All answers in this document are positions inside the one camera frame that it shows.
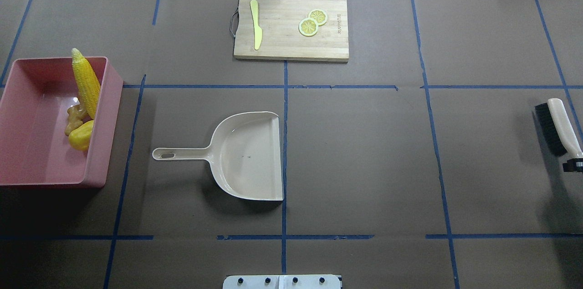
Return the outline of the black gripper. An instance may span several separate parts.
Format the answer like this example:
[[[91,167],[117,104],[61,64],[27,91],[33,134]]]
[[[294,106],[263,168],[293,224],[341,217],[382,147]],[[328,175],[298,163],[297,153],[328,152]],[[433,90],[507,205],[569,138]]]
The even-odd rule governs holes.
[[[583,173],[583,158],[570,158],[562,164],[567,173]]]

